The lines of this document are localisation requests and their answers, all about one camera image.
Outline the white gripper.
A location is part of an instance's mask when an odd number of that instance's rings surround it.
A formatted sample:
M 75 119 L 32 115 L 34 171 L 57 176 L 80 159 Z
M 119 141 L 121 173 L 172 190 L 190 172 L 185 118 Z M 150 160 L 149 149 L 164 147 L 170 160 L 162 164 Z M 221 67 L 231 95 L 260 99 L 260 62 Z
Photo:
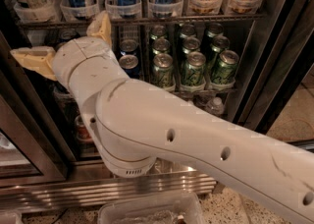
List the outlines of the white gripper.
M 102 11 L 88 26 L 88 36 L 67 42 L 57 52 L 49 46 L 36 46 L 12 49 L 10 53 L 23 68 L 67 85 L 72 71 L 81 62 L 95 56 L 113 56 L 111 32 L 109 14 Z

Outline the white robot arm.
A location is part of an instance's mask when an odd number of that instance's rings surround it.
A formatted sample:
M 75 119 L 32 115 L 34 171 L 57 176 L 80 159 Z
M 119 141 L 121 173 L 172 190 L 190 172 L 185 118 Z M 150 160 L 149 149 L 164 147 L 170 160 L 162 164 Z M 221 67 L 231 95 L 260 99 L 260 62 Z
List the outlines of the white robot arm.
M 292 224 L 314 224 L 314 154 L 130 78 L 111 49 L 107 12 L 93 19 L 85 36 L 59 49 L 18 48 L 11 54 L 72 95 L 112 173 L 132 178 L 146 173 L 158 158 L 178 162 Z

